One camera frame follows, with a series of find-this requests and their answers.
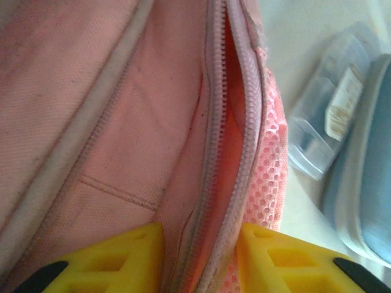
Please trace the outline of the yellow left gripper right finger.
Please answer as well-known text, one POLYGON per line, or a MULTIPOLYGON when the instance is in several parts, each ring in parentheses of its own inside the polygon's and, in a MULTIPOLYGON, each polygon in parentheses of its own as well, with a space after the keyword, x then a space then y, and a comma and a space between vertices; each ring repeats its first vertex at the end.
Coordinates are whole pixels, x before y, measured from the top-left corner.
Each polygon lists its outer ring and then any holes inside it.
POLYGON ((346 255, 253 223, 236 243, 242 292, 390 292, 346 255))

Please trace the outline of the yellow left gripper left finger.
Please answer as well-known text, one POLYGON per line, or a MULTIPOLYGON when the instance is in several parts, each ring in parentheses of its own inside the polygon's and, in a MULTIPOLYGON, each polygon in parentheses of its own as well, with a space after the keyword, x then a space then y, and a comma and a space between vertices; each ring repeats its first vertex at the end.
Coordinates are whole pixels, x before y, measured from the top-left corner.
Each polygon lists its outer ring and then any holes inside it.
POLYGON ((162 224, 149 223, 57 258, 18 292, 159 292, 164 248, 162 224))

